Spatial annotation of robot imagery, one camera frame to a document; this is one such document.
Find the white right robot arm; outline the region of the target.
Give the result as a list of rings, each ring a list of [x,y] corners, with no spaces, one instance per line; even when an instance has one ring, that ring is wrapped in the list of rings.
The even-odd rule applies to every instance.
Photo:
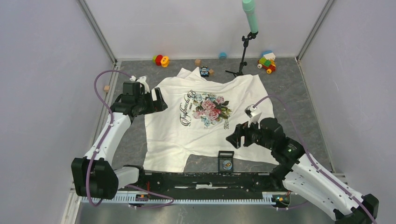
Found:
[[[257,144],[271,151],[279,163],[270,173],[273,189],[299,194],[337,224],[376,223],[379,200],[352,189],[324,168],[299,142],[285,135],[277,119],[237,124],[226,140],[235,148]]]

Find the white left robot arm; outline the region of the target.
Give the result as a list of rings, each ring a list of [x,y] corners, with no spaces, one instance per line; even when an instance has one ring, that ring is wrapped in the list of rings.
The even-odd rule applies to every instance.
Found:
[[[142,167],[125,165],[115,170],[112,160],[122,137],[136,117],[162,112],[168,106],[159,87],[149,90],[143,81],[126,81],[123,92],[109,108],[106,126],[91,149],[71,163],[77,195],[86,197],[95,206],[102,200],[113,199],[117,191],[127,185],[135,190],[146,186],[147,178],[142,175]]]

